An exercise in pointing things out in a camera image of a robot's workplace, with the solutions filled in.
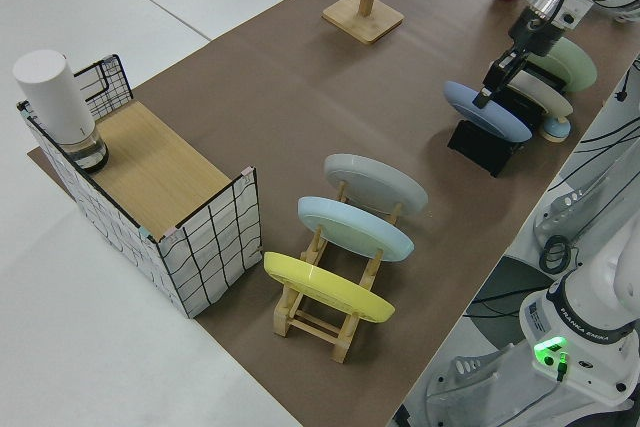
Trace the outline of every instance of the mug tree stand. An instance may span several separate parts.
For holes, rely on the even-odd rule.
[[[373,44],[396,28],[404,15],[379,0],[339,0],[322,17],[363,44]]]

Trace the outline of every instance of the white container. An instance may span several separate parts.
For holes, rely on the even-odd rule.
[[[15,63],[13,76],[47,133],[74,162],[89,172],[104,166],[107,147],[62,54],[30,52]]]

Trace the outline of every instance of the brown paper sheet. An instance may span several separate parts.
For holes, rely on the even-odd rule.
[[[426,211],[398,223],[414,253],[383,263],[373,287],[396,313],[384,324],[362,322],[344,365],[330,360],[331,346],[320,339],[296,329],[287,338],[271,332],[281,286],[261,266],[197,318],[303,425],[383,426],[640,41],[636,26],[595,12],[568,33],[599,70],[594,86],[570,97],[570,138],[551,144],[534,137],[493,178],[447,148],[460,117],[442,87],[447,80],[480,87],[489,63],[509,46],[507,31],[523,1],[381,0],[405,20],[372,46],[321,19],[335,1],[286,0],[134,94],[224,172],[257,167],[267,251],[298,256],[308,244],[311,232],[297,219],[297,200],[334,195],[323,178],[329,154],[380,160],[428,191]],[[357,281],[364,261],[330,248],[322,265]]]

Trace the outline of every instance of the wooden block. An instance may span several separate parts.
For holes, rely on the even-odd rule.
[[[322,17],[364,44],[373,44],[404,19],[404,15],[379,0],[373,1],[371,13],[366,17],[358,13],[359,7],[360,0],[339,0],[327,7]]]
[[[109,160],[93,180],[155,239],[230,182],[140,102],[97,125]]]

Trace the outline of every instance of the white plate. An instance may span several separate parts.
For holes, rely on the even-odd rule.
[[[573,112],[573,107],[562,94],[524,70],[516,74],[509,87],[540,105],[549,117],[557,119]]]
[[[567,92],[584,90],[598,77],[591,57],[565,37],[561,37],[546,56],[531,54],[528,61],[564,80]]]
[[[298,217],[311,231],[321,226],[323,239],[343,249],[373,259],[398,262],[413,252],[413,242],[396,227],[369,212],[322,197],[298,200]]]
[[[475,125],[507,142],[525,142],[531,131],[511,112],[490,100],[482,109],[473,104],[478,92],[457,82],[445,82],[444,96],[451,106]]]
[[[324,175],[345,195],[367,209],[390,214],[402,204],[401,215],[420,212],[427,204],[425,190],[408,175],[377,160],[353,154],[333,154],[324,161]]]

